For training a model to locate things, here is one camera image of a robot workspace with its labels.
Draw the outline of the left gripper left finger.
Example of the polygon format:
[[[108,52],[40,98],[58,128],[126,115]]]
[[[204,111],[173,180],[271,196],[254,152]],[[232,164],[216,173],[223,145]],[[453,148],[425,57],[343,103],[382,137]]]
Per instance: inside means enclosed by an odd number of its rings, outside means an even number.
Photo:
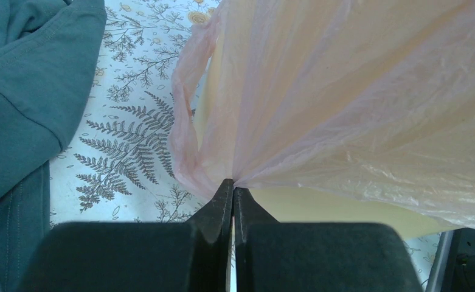
[[[223,180],[183,223],[60,224],[18,291],[229,291],[233,189]]]

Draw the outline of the pink plastic trash bag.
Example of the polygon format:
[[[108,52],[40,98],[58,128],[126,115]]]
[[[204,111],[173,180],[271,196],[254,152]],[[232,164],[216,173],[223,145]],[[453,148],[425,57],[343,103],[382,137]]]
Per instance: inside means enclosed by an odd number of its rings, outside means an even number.
[[[475,229],[475,1],[221,1],[173,71],[176,179]]]

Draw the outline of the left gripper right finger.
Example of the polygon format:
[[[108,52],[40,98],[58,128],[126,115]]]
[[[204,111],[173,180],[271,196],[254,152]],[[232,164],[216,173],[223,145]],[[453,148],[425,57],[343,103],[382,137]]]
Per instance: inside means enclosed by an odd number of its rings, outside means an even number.
[[[378,223],[281,223],[234,190],[238,291],[420,291],[402,239]]]

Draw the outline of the yellow round trash bin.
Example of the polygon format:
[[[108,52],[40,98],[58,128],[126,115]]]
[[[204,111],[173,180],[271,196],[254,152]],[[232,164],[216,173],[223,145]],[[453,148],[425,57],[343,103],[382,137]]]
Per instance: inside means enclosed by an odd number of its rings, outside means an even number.
[[[210,110],[215,106],[215,94],[219,84],[221,68],[221,51],[216,51],[211,59],[204,91],[199,98],[198,107],[194,116],[194,126],[198,135],[198,142],[203,139],[208,127]],[[326,97],[318,98],[323,105],[318,104],[320,110],[330,104],[330,113],[335,114],[350,103],[349,89],[345,90],[345,101],[327,101]],[[323,114],[323,120],[330,117],[330,113]],[[345,196],[334,195],[328,192],[307,188],[269,188],[251,189],[256,201],[279,221],[337,221],[337,222],[374,222],[388,224],[403,238],[420,237],[431,233],[451,231],[459,227],[450,223],[427,217],[402,207],[377,201],[358,201]]]

